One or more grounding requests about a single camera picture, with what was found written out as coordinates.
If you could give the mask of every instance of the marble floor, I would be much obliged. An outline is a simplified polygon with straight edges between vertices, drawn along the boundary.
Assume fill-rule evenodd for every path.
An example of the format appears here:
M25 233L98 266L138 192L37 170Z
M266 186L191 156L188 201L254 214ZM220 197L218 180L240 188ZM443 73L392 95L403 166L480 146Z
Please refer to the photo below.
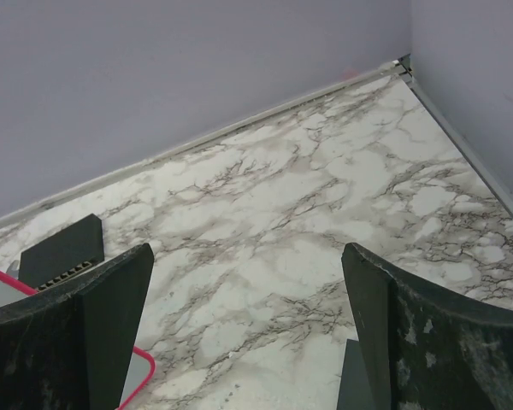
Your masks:
M397 76L342 90L0 229L0 268L88 213L156 254L132 408L334 410L359 242L513 309L513 220Z

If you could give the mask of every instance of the small black box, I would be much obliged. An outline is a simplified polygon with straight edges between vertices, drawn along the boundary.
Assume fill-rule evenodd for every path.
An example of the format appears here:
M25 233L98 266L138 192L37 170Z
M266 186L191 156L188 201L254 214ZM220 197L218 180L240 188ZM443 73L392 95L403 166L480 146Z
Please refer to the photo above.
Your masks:
M19 280L44 290L102 261L103 223L91 214L23 251Z

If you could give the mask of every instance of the black block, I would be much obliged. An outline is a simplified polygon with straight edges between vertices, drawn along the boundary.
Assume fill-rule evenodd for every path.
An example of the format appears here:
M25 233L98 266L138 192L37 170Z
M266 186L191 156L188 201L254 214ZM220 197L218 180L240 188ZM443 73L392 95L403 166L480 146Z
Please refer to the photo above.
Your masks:
M0 307L0 409L117 408L153 261L141 245Z
M43 290L102 261L103 224L91 214L23 251L19 280Z
M356 243L342 265L376 410L513 410L513 311Z

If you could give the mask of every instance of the baseboard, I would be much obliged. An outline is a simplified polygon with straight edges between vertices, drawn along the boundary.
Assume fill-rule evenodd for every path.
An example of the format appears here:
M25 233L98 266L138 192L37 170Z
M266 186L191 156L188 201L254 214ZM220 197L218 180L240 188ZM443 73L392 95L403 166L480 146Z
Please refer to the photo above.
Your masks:
M513 194L504 181L486 165L467 139L448 122L416 79L411 78L408 86L513 218Z
M273 115L281 114L289 109L297 107L298 105L302 105L309 101L315 100L316 98L324 97L328 94L340 91L348 87L360 86L387 75L401 73L402 71L402 67L396 66L393 62L388 62L387 64L384 64L373 71L363 73L354 78L341 81L334 85L330 85L327 88L312 92L304 97L300 97L291 100L290 102L280 104L277 107L263 111L260 114L253 115L245 120L241 120L239 122L236 122L235 124L231 124L230 126L226 126L220 130L204 135L200 138L195 138L189 143L185 143L177 148L171 149L158 156L155 156L148 160L137 162L129 167L124 167L115 170L111 173L107 173L101 177L85 182L84 184L77 185L69 190L65 190L53 196L49 196L41 201L28 205L25 208L14 211L11 214L7 214L0 218L0 228L10 224L14 224L25 218L29 218L31 216L44 212L45 210L52 209L57 205L61 205L62 203L72 201L74 198L77 198L79 196L83 196L95 190L100 190L101 188L107 185L111 185L122 179L131 177L137 173L140 173L141 171L144 171L145 169L158 167L162 162L166 161L174 155L187 152L191 149L200 148L205 144L215 143L216 141L221 140L222 138L232 135L232 133L234 132L238 132L241 128L251 126L262 120L266 120L267 118Z

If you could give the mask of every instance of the red edge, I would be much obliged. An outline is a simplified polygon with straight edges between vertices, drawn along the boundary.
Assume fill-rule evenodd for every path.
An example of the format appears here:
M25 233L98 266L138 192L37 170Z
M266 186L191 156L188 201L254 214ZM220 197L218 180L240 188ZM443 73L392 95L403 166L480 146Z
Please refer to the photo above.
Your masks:
M143 382L138 386L138 388L135 389L135 391L118 407L118 410L125 408L125 406L127 406L129 402L133 400L133 397L135 397L139 393L139 391L143 389L143 387L148 383L148 381L154 374L154 371L156 370L156 362L154 361L154 358L152 356L150 356L148 353L138 348L137 346L133 346L133 352L141 356L143 359L148 360L148 362L150 363L150 371L148 372L146 378L144 378Z
M36 294L36 290L31 288L30 286L27 286L26 284L23 284L19 280L12 278L11 276L5 274L4 272L0 271L0 282L4 282L5 284L8 284L12 288L16 288L19 292L24 293L25 295L32 296ZM133 346L133 352L135 354L138 354L143 359L146 359L150 363L150 371L148 372L148 376L144 378L143 383L141 383L137 389L118 407L118 410L122 410L129 404L131 400L133 400L133 397L135 397L140 390L143 389L143 387L148 383L152 375L154 374L154 371L156 370L156 362L154 361L154 358L150 356L148 353L146 353L144 350L138 348L137 346Z

